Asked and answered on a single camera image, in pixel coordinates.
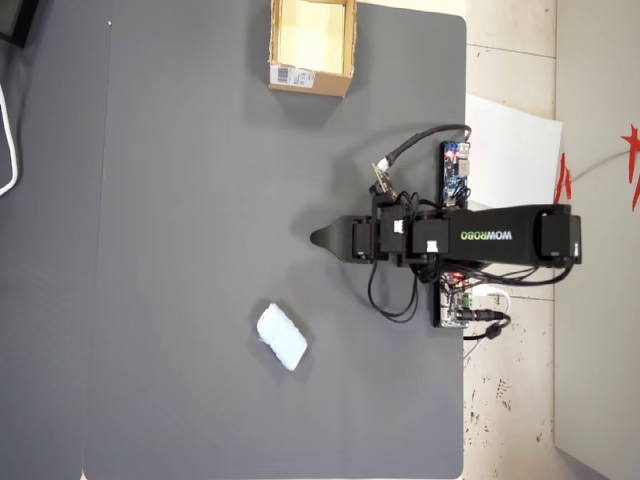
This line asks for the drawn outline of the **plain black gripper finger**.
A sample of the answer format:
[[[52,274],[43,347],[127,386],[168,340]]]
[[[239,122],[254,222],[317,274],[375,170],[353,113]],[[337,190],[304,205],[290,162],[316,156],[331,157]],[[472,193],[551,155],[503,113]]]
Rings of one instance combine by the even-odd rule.
[[[353,260],[353,218],[340,217],[328,226],[313,231],[313,245],[332,253],[340,261]]]

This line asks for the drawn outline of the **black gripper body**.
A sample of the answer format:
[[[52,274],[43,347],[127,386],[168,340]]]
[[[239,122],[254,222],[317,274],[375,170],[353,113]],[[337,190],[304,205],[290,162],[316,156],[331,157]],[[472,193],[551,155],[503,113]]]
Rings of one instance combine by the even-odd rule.
[[[350,262],[373,264],[378,260],[377,238],[379,235],[379,221],[370,216],[352,216],[350,222]]]

